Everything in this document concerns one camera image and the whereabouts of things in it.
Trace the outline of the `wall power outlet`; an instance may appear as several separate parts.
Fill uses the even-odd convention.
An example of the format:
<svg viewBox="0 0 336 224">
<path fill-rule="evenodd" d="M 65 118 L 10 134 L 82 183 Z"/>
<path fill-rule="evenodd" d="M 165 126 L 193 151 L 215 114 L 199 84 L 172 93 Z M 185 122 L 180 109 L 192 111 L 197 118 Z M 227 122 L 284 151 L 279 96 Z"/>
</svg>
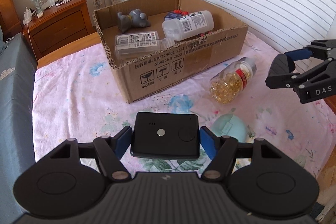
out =
<svg viewBox="0 0 336 224">
<path fill-rule="evenodd" d="M 93 6 L 94 7 L 100 7 L 102 5 L 102 1 L 101 0 L 93 0 Z"/>
</svg>

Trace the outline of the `wooden nightstand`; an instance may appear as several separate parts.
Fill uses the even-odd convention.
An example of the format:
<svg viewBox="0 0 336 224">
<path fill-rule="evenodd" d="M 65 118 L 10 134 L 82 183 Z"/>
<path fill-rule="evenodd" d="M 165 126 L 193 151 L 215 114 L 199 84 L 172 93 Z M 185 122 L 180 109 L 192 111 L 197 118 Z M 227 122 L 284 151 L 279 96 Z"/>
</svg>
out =
<svg viewBox="0 0 336 224">
<path fill-rule="evenodd" d="M 95 31 L 87 0 L 72 0 L 48 8 L 43 14 L 23 27 L 23 35 L 37 60 Z"/>
</svg>

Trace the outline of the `grey elephant toy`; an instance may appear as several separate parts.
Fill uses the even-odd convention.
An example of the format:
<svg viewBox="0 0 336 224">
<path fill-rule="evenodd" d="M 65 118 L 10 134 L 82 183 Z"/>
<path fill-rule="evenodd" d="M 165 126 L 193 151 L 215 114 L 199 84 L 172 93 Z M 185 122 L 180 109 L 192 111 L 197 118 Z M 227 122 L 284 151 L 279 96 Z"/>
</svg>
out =
<svg viewBox="0 0 336 224">
<path fill-rule="evenodd" d="M 122 12 L 117 13 L 117 26 L 118 29 L 124 34 L 131 28 L 146 28 L 150 27 L 147 15 L 140 9 L 131 10 L 128 15 Z"/>
</svg>

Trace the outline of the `black purple toy train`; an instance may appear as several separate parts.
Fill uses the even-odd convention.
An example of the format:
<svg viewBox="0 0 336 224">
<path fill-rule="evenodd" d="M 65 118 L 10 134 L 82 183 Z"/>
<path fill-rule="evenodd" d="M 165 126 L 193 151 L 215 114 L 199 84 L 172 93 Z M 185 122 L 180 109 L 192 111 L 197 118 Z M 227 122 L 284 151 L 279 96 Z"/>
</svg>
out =
<svg viewBox="0 0 336 224">
<path fill-rule="evenodd" d="M 165 21 L 172 19 L 180 19 L 186 15 L 189 15 L 189 12 L 183 10 L 174 10 L 166 14 Z"/>
</svg>

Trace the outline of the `small green desk fan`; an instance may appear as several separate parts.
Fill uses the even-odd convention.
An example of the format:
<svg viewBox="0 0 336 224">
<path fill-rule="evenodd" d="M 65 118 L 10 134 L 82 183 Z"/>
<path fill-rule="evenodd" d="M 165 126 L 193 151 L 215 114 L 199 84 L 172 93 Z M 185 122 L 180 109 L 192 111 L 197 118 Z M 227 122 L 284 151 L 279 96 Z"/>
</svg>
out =
<svg viewBox="0 0 336 224">
<path fill-rule="evenodd" d="M 36 6 L 36 15 L 38 18 L 41 18 L 43 16 L 43 1 L 42 0 L 30 0 L 31 2 L 33 2 Z"/>
</svg>

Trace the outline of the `clear pen refill box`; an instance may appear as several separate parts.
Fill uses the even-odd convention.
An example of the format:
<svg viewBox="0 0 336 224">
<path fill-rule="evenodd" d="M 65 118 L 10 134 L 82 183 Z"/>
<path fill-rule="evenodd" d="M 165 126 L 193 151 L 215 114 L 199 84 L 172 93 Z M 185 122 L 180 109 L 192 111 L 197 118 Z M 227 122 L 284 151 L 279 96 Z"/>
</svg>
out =
<svg viewBox="0 0 336 224">
<path fill-rule="evenodd" d="M 119 53 L 148 52 L 157 49 L 158 40 L 157 31 L 118 35 L 115 50 Z"/>
</svg>

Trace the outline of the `clear plastic jar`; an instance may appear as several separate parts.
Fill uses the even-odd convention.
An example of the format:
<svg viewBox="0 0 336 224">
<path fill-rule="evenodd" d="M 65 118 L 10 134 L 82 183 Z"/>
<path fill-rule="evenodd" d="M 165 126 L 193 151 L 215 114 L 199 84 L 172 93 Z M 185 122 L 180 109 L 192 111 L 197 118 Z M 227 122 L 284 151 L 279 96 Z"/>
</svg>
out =
<svg viewBox="0 0 336 224">
<path fill-rule="evenodd" d="M 116 56 L 116 58 L 118 58 L 119 60 L 126 60 L 126 59 L 135 59 L 153 52 L 157 52 L 160 50 L 164 50 L 166 48 L 172 47 L 175 45 L 175 41 L 171 40 L 171 39 L 159 39 L 158 41 L 158 46 L 157 49 L 152 50 L 152 51 L 148 51 L 148 52 L 131 52 L 131 53 L 119 53 L 118 51 L 115 50 L 114 48 L 114 54 Z"/>
</svg>

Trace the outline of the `wooden bed headboard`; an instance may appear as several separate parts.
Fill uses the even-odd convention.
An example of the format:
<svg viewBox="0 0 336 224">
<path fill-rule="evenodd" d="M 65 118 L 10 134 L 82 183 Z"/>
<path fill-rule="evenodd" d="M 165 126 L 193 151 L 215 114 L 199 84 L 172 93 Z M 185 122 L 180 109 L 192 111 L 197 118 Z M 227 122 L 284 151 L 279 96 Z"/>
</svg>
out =
<svg viewBox="0 0 336 224">
<path fill-rule="evenodd" d="M 23 30 L 21 20 L 15 9 L 13 0 L 1 0 L 1 30 L 3 39 L 12 38 Z"/>
</svg>

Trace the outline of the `blue-grey bed sheet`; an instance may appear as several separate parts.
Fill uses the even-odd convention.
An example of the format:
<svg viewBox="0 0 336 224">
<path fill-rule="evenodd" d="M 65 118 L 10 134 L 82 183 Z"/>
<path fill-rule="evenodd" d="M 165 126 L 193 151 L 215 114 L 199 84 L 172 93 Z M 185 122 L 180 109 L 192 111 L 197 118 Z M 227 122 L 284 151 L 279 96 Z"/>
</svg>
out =
<svg viewBox="0 0 336 224">
<path fill-rule="evenodd" d="M 33 89 L 37 61 L 18 33 L 1 42 L 1 223 L 22 213 L 15 200 L 16 179 L 35 162 Z"/>
</svg>

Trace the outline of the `fish oil capsule bottle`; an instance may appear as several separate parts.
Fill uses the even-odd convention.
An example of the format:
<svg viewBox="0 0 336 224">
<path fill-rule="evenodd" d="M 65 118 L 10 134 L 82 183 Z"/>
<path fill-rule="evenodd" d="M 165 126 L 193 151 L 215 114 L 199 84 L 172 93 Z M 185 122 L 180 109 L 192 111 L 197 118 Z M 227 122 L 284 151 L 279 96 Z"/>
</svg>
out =
<svg viewBox="0 0 336 224">
<path fill-rule="evenodd" d="M 243 57 L 210 79 L 210 94 L 218 102 L 228 104 L 246 88 L 256 72 L 255 60 Z"/>
</svg>

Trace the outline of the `teal round case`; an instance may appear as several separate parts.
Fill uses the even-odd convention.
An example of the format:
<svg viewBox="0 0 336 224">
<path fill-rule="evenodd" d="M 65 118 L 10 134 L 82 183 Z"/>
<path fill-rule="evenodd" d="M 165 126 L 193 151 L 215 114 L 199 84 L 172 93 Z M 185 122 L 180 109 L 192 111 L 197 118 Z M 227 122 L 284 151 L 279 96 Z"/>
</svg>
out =
<svg viewBox="0 0 336 224">
<path fill-rule="evenodd" d="M 247 139 L 247 127 L 245 123 L 236 115 L 225 114 L 214 121 L 211 131 L 216 136 L 231 136 L 240 143 L 244 143 Z"/>
</svg>

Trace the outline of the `black square device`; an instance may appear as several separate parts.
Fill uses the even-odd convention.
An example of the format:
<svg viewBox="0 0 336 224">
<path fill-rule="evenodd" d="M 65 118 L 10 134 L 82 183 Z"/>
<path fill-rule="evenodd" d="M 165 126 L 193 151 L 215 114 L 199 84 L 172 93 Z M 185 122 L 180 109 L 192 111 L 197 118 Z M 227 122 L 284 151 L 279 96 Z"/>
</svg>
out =
<svg viewBox="0 0 336 224">
<path fill-rule="evenodd" d="M 130 153 L 134 157 L 194 160 L 200 156 L 199 121 L 195 114 L 139 112 Z"/>
</svg>

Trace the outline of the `white medical cotton jar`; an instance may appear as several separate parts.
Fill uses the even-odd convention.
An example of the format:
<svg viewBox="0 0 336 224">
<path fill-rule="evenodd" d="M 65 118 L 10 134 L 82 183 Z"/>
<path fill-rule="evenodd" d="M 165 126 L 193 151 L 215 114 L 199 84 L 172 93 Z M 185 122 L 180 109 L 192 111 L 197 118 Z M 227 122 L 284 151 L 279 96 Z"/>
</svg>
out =
<svg viewBox="0 0 336 224">
<path fill-rule="evenodd" d="M 166 38 L 182 41 L 212 31 L 214 20 L 212 14 L 207 10 L 192 12 L 179 19 L 165 20 L 162 23 L 162 29 Z"/>
</svg>

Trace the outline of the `red toy train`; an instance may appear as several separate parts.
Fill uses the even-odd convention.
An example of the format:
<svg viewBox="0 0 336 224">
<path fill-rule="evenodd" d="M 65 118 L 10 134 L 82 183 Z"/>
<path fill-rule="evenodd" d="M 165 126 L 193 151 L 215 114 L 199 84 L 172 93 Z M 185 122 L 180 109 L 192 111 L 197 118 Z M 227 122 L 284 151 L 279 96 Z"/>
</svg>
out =
<svg viewBox="0 0 336 224">
<path fill-rule="evenodd" d="M 202 33 L 202 34 L 199 34 L 199 37 L 203 37 L 203 36 L 210 35 L 210 34 L 212 34 L 212 32 Z"/>
</svg>

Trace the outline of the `brown cardboard box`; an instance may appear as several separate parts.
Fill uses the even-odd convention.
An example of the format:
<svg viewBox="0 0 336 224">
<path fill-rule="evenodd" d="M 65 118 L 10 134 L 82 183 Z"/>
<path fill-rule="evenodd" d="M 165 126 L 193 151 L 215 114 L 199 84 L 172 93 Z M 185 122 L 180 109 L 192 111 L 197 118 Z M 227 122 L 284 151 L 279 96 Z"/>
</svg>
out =
<svg viewBox="0 0 336 224">
<path fill-rule="evenodd" d="M 208 10 L 213 16 L 214 28 L 204 36 L 175 42 L 170 47 L 121 57 L 114 51 L 116 36 L 121 33 L 117 14 L 129 14 L 134 9 L 144 12 L 151 25 L 128 30 L 127 34 L 157 32 L 158 38 L 164 39 L 164 17 L 176 9 L 187 12 Z M 151 96 L 238 56 L 248 31 L 244 22 L 204 0 L 128 0 L 95 10 L 93 20 L 114 79 L 127 103 Z"/>
</svg>

